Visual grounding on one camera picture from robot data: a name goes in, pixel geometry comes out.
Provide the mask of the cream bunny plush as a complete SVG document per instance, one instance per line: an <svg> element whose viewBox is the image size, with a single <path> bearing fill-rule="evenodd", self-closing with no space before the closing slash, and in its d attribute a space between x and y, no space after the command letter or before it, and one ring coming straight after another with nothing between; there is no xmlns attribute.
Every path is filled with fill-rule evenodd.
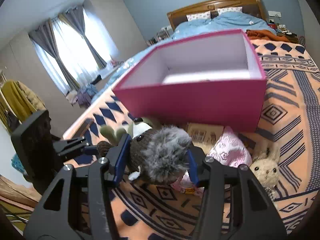
<svg viewBox="0 0 320 240"><path fill-rule="evenodd" d="M279 181L279 159L280 150L277 145L263 146L253 153L249 167L272 202L275 200L275 187Z"/></svg>

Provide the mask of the green frog plush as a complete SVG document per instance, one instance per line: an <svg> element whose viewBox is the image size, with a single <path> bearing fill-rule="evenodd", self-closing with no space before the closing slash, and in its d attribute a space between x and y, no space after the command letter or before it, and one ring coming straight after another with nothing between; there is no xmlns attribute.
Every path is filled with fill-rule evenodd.
<svg viewBox="0 0 320 240"><path fill-rule="evenodd" d="M113 146L117 146L124 134L129 134L131 138L141 135L143 132L155 128L159 129L162 124L155 118L140 117L135 118L131 124L124 124L117 129L111 126L103 125L100 128L100 133Z"/></svg>

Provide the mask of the floral pink tissue pack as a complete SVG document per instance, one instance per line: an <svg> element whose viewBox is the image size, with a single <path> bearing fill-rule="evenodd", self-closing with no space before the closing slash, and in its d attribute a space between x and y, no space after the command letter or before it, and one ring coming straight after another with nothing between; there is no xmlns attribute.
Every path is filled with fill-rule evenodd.
<svg viewBox="0 0 320 240"><path fill-rule="evenodd" d="M192 194L202 198L204 189L196 187L189 177L188 171L180 176L174 183L170 185L173 189L180 193Z"/></svg>

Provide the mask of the pink satin drawstring pouch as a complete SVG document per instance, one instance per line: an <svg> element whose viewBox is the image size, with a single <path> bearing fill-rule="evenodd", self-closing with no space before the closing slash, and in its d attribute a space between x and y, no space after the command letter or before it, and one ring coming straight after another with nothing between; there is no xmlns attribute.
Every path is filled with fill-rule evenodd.
<svg viewBox="0 0 320 240"><path fill-rule="evenodd" d="M252 157L233 130L226 126L222 135L207 154L222 165L237 168L241 164L250 166Z"/></svg>

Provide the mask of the brown knitted monkey plush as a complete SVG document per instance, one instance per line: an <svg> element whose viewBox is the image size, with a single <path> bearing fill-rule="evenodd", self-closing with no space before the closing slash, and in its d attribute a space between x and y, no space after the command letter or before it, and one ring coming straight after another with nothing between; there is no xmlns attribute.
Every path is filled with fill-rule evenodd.
<svg viewBox="0 0 320 240"><path fill-rule="evenodd" d="M152 128L131 138L128 179L155 185L174 183L188 169L187 150L191 143L189 134L176 126ZM109 142L98 145L101 155L113 146Z"/></svg>

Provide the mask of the beige tissue pack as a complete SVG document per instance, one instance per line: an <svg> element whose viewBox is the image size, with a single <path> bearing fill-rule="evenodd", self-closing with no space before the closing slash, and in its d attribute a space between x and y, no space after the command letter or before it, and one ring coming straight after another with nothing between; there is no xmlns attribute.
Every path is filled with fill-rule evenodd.
<svg viewBox="0 0 320 240"><path fill-rule="evenodd" d="M223 126L187 123L186 132L190 135L193 145L207 155L214 147L224 130Z"/></svg>

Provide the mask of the black smartphone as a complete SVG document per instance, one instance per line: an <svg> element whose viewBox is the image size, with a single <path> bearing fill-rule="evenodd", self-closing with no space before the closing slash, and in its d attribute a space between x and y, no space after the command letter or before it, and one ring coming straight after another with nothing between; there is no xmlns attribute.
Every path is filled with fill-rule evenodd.
<svg viewBox="0 0 320 240"><path fill-rule="evenodd" d="M87 118L84 120L84 122L79 126L79 128L74 133L73 137L82 137L85 132L89 129L91 124L94 122L92 118Z"/></svg>

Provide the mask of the orange patterned blanket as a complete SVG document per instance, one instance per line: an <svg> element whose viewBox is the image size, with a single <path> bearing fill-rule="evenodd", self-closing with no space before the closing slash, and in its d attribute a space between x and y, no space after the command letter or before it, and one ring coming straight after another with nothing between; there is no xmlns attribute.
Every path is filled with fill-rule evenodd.
<svg viewBox="0 0 320 240"><path fill-rule="evenodd" d="M239 133L280 149L274 201L290 239L319 239L319 68L300 44L252 40L267 76L261 119ZM191 239L201 198L124 179L110 194L121 239Z"/></svg>

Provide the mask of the mustard yellow garment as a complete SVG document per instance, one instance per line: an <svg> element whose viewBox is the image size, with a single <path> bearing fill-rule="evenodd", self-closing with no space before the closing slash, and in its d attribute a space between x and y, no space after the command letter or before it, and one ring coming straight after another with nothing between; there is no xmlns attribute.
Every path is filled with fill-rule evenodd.
<svg viewBox="0 0 320 240"><path fill-rule="evenodd" d="M1 122L9 134L33 113L44 110L44 102L21 81L7 80L1 87Z"/></svg>

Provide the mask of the grey curtains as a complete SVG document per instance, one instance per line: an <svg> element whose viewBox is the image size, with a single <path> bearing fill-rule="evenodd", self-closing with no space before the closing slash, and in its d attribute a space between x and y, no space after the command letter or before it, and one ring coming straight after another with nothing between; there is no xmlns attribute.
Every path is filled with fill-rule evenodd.
<svg viewBox="0 0 320 240"><path fill-rule="evenodd" d="M105 78L117 62L116 46L99 18L77 5L29 33L37 56L64 95Z"/></svg>

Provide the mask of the pink cardboard storage box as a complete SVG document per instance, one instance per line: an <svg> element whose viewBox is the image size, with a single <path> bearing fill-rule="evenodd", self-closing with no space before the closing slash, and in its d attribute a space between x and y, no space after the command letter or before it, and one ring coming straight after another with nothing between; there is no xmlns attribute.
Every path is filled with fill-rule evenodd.
<svg viewBox="0 0 320 240"><path fill-rule="evenodd" d="M206 33L153 47L114 86L136 117L255 131L266 76L245 32Z"/></svg>

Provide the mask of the left floral pillow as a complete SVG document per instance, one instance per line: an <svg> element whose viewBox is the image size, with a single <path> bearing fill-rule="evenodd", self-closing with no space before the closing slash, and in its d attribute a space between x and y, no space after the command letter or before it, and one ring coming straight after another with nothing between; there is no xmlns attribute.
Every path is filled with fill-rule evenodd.
<svg viewBox="0 0 320 240"><path fill-rule="evenodd" d="M196 14L189 14L186 15L187 21L193 21L193 20L207 20L211 19L211 11L206 11L206 12L199 12Z"/></svg>

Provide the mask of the wooden nightstand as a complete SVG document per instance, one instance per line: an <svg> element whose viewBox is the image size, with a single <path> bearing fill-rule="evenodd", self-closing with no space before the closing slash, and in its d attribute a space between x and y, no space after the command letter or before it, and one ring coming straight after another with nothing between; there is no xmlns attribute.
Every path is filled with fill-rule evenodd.
<svg viewBox="0 0 320 240"><path fill-rule="evenodd" d="M291 43L297 43L302 46L305 46L305 37L304 36L298 36L297 34L289 31L287 29L286 25L284 24L277 24L277 23L268 23L268 26L272 29L274 29L278 36L284 36L286 37Z"/></svg>

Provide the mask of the right floral pillow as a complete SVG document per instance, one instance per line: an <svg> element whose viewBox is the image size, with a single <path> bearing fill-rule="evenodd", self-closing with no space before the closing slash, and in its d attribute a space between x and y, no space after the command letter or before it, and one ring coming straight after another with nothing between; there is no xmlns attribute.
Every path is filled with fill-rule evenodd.
<svg viewBox="0 0 320 240"><path fill-rule="evenodd" d="M217 8L218 15L221 15L226 12L242 12L242 7L226 7L226 8Z"/></svg>

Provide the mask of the wooden headboard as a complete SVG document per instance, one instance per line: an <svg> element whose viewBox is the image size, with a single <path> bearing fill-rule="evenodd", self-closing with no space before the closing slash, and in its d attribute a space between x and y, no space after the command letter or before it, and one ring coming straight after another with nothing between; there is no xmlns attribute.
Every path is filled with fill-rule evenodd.
<svg viewBox="0 0 320 240"><path fill-rule="evenodd" d="M195 3L167 13L172 30L182 22L187 22L187 15L210 11L211 16L217 16L218 9L242 7L242 12L266 21L266 9L262 0L208 0Z"/></svg>

